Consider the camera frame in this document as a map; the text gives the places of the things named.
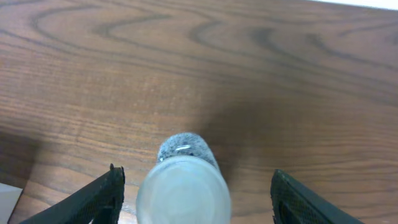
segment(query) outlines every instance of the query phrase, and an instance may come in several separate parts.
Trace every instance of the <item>white object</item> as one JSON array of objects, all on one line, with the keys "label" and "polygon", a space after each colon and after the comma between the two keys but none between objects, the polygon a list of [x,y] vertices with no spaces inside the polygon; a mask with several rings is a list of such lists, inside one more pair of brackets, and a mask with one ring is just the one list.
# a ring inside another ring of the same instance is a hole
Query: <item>white object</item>
[{"label": "white object", "polygon": [[397,0],[311,0],[311,1],[398,10]]},{"label": "white object", "polygon": [[224,178],[193,156],[157,164],[140,186],[136,208],[139,224],[227,224],[231,219]]},{"label": "white object", "polygon": [[0,183],[0,224],[6,224],[21,195],[22,189]]}]

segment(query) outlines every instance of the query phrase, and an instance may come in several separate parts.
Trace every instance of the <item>brown wood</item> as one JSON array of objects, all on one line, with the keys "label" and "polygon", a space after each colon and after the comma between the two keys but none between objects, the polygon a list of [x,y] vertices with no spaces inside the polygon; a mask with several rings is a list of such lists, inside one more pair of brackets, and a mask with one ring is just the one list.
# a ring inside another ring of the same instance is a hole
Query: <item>brown wood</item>
[{"label": "brown wood", "polygon": [[126,169],[120,223],[168,136],[215,151],[231,223],[272,223],[286,170],[398,220],[398,14],[300,0],[0,1],[0,178],[17,223]]}]

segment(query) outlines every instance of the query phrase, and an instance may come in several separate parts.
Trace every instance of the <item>wooden surface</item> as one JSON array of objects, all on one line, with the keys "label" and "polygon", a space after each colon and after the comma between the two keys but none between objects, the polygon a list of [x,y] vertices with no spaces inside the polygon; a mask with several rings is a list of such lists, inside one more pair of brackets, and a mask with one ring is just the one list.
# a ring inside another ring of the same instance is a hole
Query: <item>wooden surface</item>
[{"label": "wooden surface", "polygon": [[398,220],[398,13],[300,0],[1,0],[0,179],[17,223],[126,170],[120,223],[172,134],[201,134],[231,223],[272,223],[286,170]]}]

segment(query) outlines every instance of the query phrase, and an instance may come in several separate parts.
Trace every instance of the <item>wood grain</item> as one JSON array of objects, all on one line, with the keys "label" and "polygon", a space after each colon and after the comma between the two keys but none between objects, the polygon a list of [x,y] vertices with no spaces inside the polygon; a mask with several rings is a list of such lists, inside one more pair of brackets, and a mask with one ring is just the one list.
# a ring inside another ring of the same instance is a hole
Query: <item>wood grain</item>
[{"label": "wood grain", "polygon": [[126,170],[120,223],[168,136],[215,151],[231,223],[272,223],[286,170],[365,223],[398,220],[398,14],[301,0],[0,1],[11,223]]}]

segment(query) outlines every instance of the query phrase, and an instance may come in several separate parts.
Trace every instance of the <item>wooden table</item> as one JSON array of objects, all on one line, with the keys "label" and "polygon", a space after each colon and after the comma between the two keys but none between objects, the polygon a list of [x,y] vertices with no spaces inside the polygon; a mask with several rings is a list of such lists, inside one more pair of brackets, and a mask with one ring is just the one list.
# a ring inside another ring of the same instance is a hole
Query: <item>wooden table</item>
[{"label": "wooden table", "polygon": [[0,1],[0,182],[22,221],[201,134],[231,223],[272,223],[275,168],[365,223],[398,220],[398,14],[300,0]]}]

